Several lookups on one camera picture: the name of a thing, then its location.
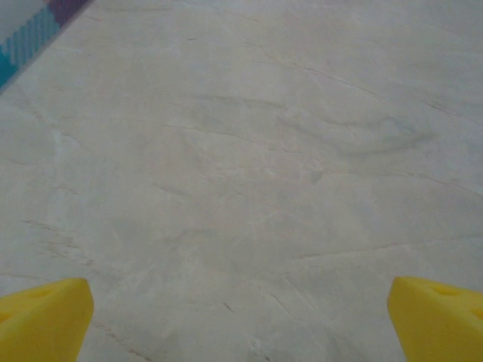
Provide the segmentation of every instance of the yellow object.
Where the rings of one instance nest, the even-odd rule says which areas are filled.
[[[85,279],[0,298],[0,361],[75,362],[93,312]]]
[[[483,293],[403,277],[387,304],[408,362],[483,361]]]

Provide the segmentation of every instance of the purple fabric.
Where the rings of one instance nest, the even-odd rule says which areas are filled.
[[[90,0],[52,0],[48,8],[54,14],[55,21],[64,26],[74,14]]]

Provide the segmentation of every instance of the plaid fabric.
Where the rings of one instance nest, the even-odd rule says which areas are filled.
[[[0,5],[0,90],[89,0],[4,0]]]

